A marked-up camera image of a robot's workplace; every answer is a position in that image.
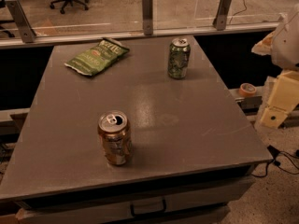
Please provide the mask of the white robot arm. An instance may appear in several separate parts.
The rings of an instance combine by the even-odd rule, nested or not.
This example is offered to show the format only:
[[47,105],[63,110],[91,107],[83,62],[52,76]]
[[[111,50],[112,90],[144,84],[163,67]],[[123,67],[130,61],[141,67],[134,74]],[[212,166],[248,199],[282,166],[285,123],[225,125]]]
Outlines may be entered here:
[[270,55],[282,69],[261,116],[262,125],[278,128],[299,105],[299,4],[287,14],[276,30],[253,46],[258,55]]

